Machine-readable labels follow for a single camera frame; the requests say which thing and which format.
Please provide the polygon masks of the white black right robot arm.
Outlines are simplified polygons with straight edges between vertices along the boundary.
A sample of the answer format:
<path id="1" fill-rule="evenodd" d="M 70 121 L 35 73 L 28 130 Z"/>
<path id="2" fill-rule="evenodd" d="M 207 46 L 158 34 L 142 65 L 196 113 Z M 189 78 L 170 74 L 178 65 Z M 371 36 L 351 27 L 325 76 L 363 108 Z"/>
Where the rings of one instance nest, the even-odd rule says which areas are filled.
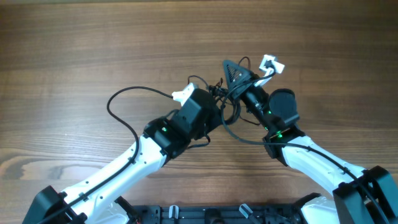
<path id="1" fill-rule="evenodd" d="M 228 98 L 243 102 L 267 130 L 260 144 L 268 155 L 307 175 L 332 195 L 331 200 L 311 194 L 299 201 L 304 223 L 397 223 L 397 184 L 387 170 L 365 169 L 322 149 L 297 126 L 294 92 L 264 91 L 263 85 L 282 73 L 283 64 L 265 55 L 260 66 L 263 77 L 230 60 L 223 62 L 223 68 Z"/>

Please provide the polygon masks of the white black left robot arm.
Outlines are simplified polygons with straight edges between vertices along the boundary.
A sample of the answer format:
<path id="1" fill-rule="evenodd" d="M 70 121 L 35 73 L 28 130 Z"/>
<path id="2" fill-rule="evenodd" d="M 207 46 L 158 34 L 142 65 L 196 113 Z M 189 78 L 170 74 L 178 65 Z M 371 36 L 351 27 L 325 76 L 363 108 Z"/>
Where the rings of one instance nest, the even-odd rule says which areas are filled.
<path id="1" fill-rule="evenodd" d="M 61 192 L 51 186 L 34 198 L 24 223 L 129 223 L 137 215 L 121 195 L 147 175 L 175 159 L 193 140 L 207 137 L 220 125 L 211 93 L 187 86 L 171 97 L 181 103 L 149 122 L 134 144 L 97 173 Z"/>

